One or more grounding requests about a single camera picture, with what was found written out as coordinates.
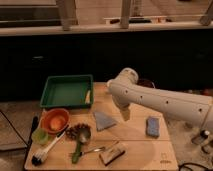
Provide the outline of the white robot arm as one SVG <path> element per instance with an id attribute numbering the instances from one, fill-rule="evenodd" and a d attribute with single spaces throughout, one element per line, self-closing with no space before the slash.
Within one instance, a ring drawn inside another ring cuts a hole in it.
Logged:
<path id="1" fill-rule="evenodd" d="M 213 97 L 148 88 L 138 85 L 138 80 L 134 69 L 124 68 L 107 82 L 113 102 L 120 110 L 127 110 L 134 103 L 213 133 Z"/>

